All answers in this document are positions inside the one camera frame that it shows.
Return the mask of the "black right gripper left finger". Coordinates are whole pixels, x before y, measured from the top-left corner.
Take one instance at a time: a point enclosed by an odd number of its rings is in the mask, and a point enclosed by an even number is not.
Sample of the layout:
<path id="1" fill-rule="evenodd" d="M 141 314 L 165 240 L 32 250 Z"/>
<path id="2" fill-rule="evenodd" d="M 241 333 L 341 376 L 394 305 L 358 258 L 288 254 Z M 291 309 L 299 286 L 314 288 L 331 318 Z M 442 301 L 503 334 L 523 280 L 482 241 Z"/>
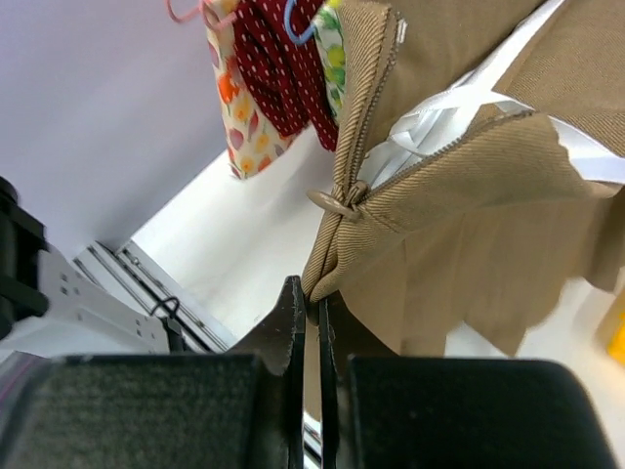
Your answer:
<path id="1" fill-rule="evenodd" d="M 300 468 L 306 303 L 288 277 L 221 354 L 72 356 L 4 393 L 5 468 Z"/>

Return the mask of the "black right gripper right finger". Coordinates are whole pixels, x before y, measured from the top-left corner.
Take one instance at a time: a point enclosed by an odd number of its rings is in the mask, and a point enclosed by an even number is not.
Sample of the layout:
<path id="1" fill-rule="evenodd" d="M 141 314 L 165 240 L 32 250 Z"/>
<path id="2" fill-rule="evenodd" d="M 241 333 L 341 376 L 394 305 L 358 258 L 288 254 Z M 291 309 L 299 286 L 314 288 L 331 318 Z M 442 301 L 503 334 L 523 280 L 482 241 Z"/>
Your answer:
<path id="1" fill-rule="evenodd" d="M 339 296 L 318 303 L 325 468 L 612 468 L 556 362 L 401 357 Z"/>

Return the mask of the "khaki tan skirt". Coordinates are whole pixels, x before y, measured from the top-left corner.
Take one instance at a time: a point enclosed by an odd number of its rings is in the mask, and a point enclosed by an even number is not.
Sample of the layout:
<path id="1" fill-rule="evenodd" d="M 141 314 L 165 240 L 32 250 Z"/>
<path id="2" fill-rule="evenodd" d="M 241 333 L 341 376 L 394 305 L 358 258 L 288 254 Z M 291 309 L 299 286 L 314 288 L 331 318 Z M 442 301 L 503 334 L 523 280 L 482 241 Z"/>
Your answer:
<path id="1" fill-rule="evenodd" d="M 620 1 L 347 1 L 347 94 L 303 288 L 403 355 L 506 355 L 624 266 Z"/>

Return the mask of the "tulip print skirt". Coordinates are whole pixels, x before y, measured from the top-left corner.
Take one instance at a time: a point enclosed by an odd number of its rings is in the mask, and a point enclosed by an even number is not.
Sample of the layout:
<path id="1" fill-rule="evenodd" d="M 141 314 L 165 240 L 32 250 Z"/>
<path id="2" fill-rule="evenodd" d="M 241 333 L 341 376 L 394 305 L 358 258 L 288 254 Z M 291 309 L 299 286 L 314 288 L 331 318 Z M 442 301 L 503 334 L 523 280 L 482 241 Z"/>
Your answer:
<path id="1" fill-rule="evenodd" d="M 263 114 L 240 73 L 235 50 L 234 29 L 229 17 L 235 1 L 208 1 L 204 15 L 207 41 L 221 100 L 227 137 L 229 167 L 239 180 L 249 179 L 266 169 L 292 145 Z"/>

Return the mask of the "red polka dot skirt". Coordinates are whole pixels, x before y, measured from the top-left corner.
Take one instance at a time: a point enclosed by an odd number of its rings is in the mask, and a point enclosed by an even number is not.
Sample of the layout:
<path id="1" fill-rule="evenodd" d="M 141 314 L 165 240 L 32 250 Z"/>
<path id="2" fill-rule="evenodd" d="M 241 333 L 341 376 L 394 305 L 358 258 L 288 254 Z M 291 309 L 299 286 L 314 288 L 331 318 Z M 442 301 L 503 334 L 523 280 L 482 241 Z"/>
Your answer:
<path id="1" fill-rule="evenodd" d="M 326 96 L 325 76 L 313 40 L 294 44 L 283 24 L 284 1 L 241 1 L 233 23 L 240 74 L 261 112 L 282 137 L 308 125 L 333 151 L 338 124 Z"/>

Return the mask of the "lemon print skirt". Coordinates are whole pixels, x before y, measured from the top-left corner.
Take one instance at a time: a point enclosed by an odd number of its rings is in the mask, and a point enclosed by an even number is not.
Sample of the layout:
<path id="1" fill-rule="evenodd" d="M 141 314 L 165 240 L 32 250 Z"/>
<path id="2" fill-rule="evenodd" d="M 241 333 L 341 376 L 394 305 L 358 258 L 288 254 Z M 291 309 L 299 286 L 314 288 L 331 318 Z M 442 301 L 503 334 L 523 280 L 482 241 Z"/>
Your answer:
<path id="1" fill-rule="evenodd" d="M 321 60 L 326 96 L 336 123 L 340 120 L 346 87 L 343 28 L 338 15 L 341 1 L 327 1 L 313 18 L 314 41 Z"/>

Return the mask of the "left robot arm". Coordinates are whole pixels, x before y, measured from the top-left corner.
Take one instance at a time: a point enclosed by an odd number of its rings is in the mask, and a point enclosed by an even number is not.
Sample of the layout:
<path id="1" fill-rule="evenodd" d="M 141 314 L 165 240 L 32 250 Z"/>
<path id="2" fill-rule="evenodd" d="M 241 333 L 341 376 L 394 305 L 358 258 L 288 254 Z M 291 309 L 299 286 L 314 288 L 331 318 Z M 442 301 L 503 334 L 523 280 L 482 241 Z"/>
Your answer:
<path id="1" fill-rule="evenodd" d="M 175 318 L 139 313 L 78 273 L 44 226 L 1 182 L 1 351 L 50 358 L 170 354 L 185 342 Z"/>

